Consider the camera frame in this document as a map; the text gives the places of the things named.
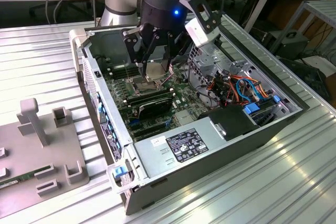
metal shelf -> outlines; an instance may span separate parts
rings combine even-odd
[[[323,20],[325,23],[332,26],[334,29],[336,28],[336,1],[334,0],[303,1],[299,6],[299,8],[294,13],[294,15],[288,21],[288,24],[286,25],[280,36],[274,42],[273,46],[270,49],[270,52],[274,53],[277,50],[282,40],[288,34],[289,30],[293,27],[298,18],[300,18],[304,10],[309,11],[311,15],[300,27],[299,29],[300,32],[303,32],[306,29],[306,27],[312,21],[314,16]],[[323,51],[328,50],[335,43],[336,39],[334,39],[331,43],[329,43],[324,48]]]

aluminum table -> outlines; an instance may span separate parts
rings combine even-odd
[[[16,121],[17,99],[40,112],[74,115],[90,182],[0,223],[334,223],[336,110],[228,17],[223,25],[284,81],[310,110],[268,144],[132,216],[111,190],[72,63],[68,33],[92,23],[0,30],[0,125]],[[238,57],[230,42],[223,48]]]

blue cable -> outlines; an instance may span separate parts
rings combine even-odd
[[[257,95],[257,97],[259,97],[259,99],[261,99],[261,100],[264,99],[264,97],[258,92],[256,87],[254,86],[254,84],[250,80],[247,80],[247,79],[241,79],[241,80],[247,81],[252,86],[254,92],[256,92],[256,95]]]
[[[264,99],[263,96],[258,92],[258,90],[256,89],[256,87],[254,86],[254,84],[253,84],[250,80],[247,80],[247,79],[240,79],[240,80],[238,80],[237,83],[236,83],[236,89],[237,89],[237,92],[238,92],[238,94],[239,94],[241,97],[245,98],[246,100],[249,101],[249,103],[251,103],[250,98],[247,97],[247,96],[245,96],[245,95],[243,95],[243,94],[240,92],[240,87],[239,87],[239,82],[240,82],[240,81],[246,81],[246,82],[247,82],[248,84],[250,84],[250,86],[253,88],[254,92],[255,92],[256,95],[257,95],[257,97],[259,97],[259,99],[261,99],[261,100]]]
[[[241,93],[241,91],[240,91],[239,82],[242,81],[242,80],[243,80],[243,79],[240,79],[240,80],[238,80],[237,83],[236,83],[236,89],[237,89],[237,92],[238,92],[238,94],[239,94],[242,98],[245,98],[249,103],[251,103],[250,98],[244,96],[244,95]]]

warning label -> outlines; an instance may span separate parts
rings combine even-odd
[[[209,150],[195,129],[169,137],[166,141],[180,163]]]

circuit board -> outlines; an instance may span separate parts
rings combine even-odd
[[[135,141],[196,121],[200,114],[208,111],[207,106],[184,80],[183,69],[178,67],[173,67],[172,71],[162,78],[149,82],[143,81],[140,75],[130,77],[130,73],[127,73],[126,78],[121,79],[114,79],[115,76],[109,74],[104,78],[124,123]],[[173,90],[172,106],[166,113],[158,116],[138,120],[134,115],[136,114],[134,108],[125,105],[126,99],[169,89]]]

